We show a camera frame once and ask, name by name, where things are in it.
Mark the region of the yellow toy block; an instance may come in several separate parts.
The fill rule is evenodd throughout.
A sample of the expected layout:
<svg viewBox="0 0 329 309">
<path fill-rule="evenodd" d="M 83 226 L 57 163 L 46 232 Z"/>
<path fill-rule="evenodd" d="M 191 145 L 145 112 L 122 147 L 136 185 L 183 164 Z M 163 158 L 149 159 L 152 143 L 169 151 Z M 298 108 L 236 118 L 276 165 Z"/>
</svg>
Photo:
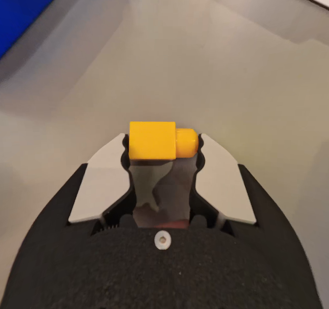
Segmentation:
<svg viewBox="0 0 329 309">
<path fill-rule="evenodd" d="M 130 122 L 131 160 L 172 161 L 192 158 L 198 148 L 198 134 L 191 128 L 177 128 L 175 122 Z"/>
</svg>

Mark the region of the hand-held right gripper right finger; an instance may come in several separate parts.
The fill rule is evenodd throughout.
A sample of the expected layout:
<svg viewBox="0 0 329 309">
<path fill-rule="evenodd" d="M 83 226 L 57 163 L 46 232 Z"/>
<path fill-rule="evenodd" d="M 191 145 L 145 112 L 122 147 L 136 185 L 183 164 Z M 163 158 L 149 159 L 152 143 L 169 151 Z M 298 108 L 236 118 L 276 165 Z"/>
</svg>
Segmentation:
<svg viewBox="0 0 329 309">
<path fill-rule="evenodd" d="M 203 216 L 208 228 L 234 221 L 257 222 L 237 160 L 219 143 L 202 133 L 190 191 L 190 222 Z"/>
</svg>

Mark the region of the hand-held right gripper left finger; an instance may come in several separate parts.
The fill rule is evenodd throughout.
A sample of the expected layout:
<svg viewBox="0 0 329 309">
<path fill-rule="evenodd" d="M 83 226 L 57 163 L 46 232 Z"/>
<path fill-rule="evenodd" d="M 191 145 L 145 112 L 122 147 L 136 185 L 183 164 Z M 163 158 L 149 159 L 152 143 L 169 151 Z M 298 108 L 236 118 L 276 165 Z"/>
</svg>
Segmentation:
<svg viewBox="0 0 329 309">
<path fill-rule="evenodd" d="M 132 215 L 137 198 L 128 146 L 129 136 L 120 133 L 88 160 L 69 223 L 99 220 L 114 227 L 123 216 Z"/>
</svg>

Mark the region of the blue plastic storage bin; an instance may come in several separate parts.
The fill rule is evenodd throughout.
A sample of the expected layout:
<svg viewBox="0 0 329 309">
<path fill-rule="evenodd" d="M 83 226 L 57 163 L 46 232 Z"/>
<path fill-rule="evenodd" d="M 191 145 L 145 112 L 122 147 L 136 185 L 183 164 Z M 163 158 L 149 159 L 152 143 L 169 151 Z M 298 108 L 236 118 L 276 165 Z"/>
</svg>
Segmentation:
<svg viewBox="0 0 329 309">
<path fill-rule="evenodd" d="M 53 0 L 0 0 L 0 57 Z"/>
</svg>

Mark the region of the grey desk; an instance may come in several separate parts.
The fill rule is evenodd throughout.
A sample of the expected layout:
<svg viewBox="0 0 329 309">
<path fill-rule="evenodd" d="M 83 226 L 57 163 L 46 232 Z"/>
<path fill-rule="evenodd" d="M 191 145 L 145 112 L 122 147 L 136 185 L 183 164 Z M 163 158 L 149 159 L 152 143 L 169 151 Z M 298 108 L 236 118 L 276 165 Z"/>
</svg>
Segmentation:
<svg viewBox="0 0 329 309">
<path fill-rule="evenodd" d="M 1 59 L 1 298 L 31 224 L 129 122 L 175 121 L 285 213 L 328 308 L 328 11 L 307 0 L 54 0 Z"/>
</svg>

